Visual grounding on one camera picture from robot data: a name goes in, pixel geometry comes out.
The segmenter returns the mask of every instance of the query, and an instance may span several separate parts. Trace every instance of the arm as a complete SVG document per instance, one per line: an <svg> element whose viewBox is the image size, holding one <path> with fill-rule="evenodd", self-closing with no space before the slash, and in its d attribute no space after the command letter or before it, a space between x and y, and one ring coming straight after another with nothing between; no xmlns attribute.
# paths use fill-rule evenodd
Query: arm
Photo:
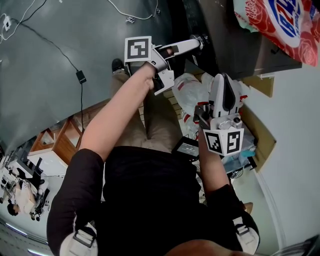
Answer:
<svg viewBox="0 0 320 256"><path fill-rule="evenodd" d="M29 201L32 203L32 204L36 204L36 200L35 200L35 196L31 190L31 185L28 184L28 193L29 193Z"/></svg>
<svg viewBox="0 0 320 256"><path fill-rule="evenodd" d="M85 130L80 149L96 152L105 161L148 91L155 68L145 63L94 117Z"/></svg>
<svg viewBox="0 0 320 256"><path fill-rule="evenodd" d="M36 204L35 199L33 198L33 200L32 200L32 198L31 198L31 196L30 196L30 199L28 200L28 202L27 202L27 203L25 204L25 206L23 207L24 213L30 214L31 211L32 211L32 209L34 208L35 204Z"/></svg>
<svg viewBox="0 0 320 256"><path fill-rule="evenodd" d="M230 186L220 156L208 150L206 138L201 129L199 130L199 156L207 206L209 211L212 211L212 215L218 219L218 223L213 221L212 227L220 231L216 243L230 250L254 254L260 241L257 225L250 214L244 210L242 202ZM239 236L239 231L235 232L234 221L238 218L241 218L242 223L249 228L250 242L246 240L248 238Z"/></svg>
<svg viewBox="0 0 320 256"><path fill-rule="evenodd" d="M212 192L230 184L220 155L208 150L202 129L199 130L199 161L203 188L207 198Z"/></svg>
<svg viewBox="0 0 320 256"><path fill-rule="evenodd" d="M17 182L14 186L13 186L13 188L12 188L12 192L16 192L16 190L21 190L21 187L20 187L20 184Z"/></svg>
<svg viewBox="0 0 320 256"><path fill-rule="evenodd" d="M100 211L104 163L88 149L72 158L49 212L46 236L54 255L58 256L64 239L95 219Z"/></svg>
<svg viewBox="0 0 320 256"><path fill-rule="evenodd" d="M62 186L54 197L47 221L47 239L59 255L64 239L95 218L101 204L104 161L128 122L153 88L155 69L140 68L94 117L85 130Z"/></svg>

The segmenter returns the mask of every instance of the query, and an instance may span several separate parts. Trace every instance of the white plastic bag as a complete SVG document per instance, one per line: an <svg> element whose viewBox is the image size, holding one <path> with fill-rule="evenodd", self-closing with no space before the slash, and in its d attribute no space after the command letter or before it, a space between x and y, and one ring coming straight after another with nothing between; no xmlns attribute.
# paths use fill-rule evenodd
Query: white plastic bag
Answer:
<svg viewBox="0 0 320 256"><path fill-rule="evenodd" d="M203 73L203 75L201 76L201 83L207 88L208 93L211 92L214 80L215 78L208 73Z"/></svg>
<svg viewBox="0 0 320 256"><path fill-rule="evenodd" d="M184 110L181 111L181 117L189 134L189 138L193 140L197 139L199 124L194 123L194 118Z"/></svg>
<svg viewBox="0 0 320 256"><path fill-rule="evenodd" d="M192 117L195 106L209 100L207 88L189 73L184 73L174 80L172 91L181 108Z"/></svg>

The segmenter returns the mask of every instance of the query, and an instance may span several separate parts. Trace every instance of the gray tile floor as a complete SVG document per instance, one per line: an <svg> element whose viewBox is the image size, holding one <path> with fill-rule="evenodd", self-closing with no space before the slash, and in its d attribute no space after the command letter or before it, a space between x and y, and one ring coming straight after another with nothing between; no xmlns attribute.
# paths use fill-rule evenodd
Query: gray tile floor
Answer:
<svg viewBox="0 0 320 256"><path fill-rule="evenodd" d="M20 20L31 3L0 0L0 12ZM42 3L36 0L25 17ZM147 17L154 12L157 0L114 3L124 12ZM111 62L123 59L125 38L152 36L157 45L171 43L171 18L165 0L159 0L159 8L160 16L130 24L107 0L48 0L26 24L54 41L84 72L83 107L87 108L109 98ZM79 112L81 87L75 69L32 31L19 26L0 45L0 60L0 144L6 151Z"/></svg>

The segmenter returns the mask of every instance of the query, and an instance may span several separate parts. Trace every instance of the khaki pants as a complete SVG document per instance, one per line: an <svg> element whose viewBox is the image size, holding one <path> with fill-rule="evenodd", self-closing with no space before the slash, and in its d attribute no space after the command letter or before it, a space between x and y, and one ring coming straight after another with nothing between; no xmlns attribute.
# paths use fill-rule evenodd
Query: khaki pants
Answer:
<svg viewBox="0 0 320 256"><path fill-rule="evenodd" d="M128 79L129 76L123 70L117 70L112 76L112 95L115 95ZM155 96L153 91L149 91L143 105L145 127L137 110L115 146L132 146L171 153L182 138L174 108L167 98L162 94Z"/></svg>

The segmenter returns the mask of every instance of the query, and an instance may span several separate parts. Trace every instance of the red packaging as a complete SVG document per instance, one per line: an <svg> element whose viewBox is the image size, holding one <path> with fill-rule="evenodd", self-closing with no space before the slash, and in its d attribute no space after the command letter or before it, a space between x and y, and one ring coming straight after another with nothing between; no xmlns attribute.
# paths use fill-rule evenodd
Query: red packaging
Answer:
<svg viewBox="0 0 320 256"><path fill-rule="evenodd" d="M297 61L317 66L320 14L311 0L245 0L234 13Z"/></svg>

